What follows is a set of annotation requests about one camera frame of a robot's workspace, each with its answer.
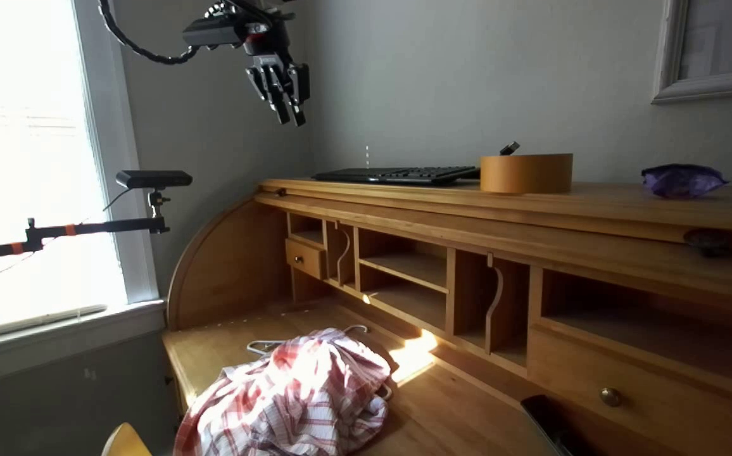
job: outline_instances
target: desk drawer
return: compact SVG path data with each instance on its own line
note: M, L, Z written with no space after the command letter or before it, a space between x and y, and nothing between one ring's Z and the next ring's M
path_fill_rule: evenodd
M621 422L673 450L732 453L732 394L683 383L596 346L535 327L529 377L601 418Z
M325 253L317 245L286 239L286 264L314 278L325 278Z

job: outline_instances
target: patterned fabric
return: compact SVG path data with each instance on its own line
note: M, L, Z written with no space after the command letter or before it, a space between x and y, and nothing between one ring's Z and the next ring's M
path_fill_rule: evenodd
M349 453L381 432L388 377L388 360L339 330L286 339L224 370L179 422L174 456Z

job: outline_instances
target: picture frame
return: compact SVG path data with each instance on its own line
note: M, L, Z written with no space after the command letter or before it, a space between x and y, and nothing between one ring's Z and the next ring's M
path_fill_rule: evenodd
M654 104L732 97L732 0L664 0Z

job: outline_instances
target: wooden cup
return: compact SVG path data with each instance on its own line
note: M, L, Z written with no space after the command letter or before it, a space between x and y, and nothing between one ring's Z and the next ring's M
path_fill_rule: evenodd
M573 154L490 154L482 192L571 192Z

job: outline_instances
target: wooden roll-top desk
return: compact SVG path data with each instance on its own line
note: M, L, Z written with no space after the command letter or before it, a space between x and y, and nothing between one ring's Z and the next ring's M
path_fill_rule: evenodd
M547 394L597 453L729 456L732 188L659 201L636 185L265 179L173 275L183 407L250 360L248 339L363 322L416 360L363 453L549 453L519 407Z

